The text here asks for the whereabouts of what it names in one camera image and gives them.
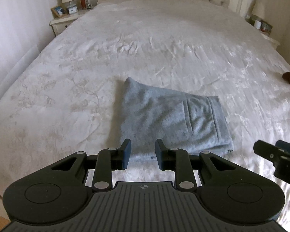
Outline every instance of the white bedspread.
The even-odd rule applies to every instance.
[[[119,145],[117,107],[127,77],[219,96],[234,141],[227,159],[290,185],[254,155],[256,140],[290,142],[290,66],[233,12],[199,0],[114,0],[56,37],[0,101],[0,194],[13,181],[75,151]],[[157,163],[130,163],[114,181],[173,180]]]

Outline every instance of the ribbed gray surface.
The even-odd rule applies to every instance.
[[[94,194],[88,206],[66,222],[39,227],[13,222],[3,231],[285,232],[276,222],[249,227],[222,222],[194,194],[179,192],[169,182],[119,182],[114,190]]]

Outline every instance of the folded towel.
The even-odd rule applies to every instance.
[[[131,159],[155,159],[155,140],[198,155],[233,151],[218,97],[147,86],[128,78],[121,105],[120,140],[132,141]]]

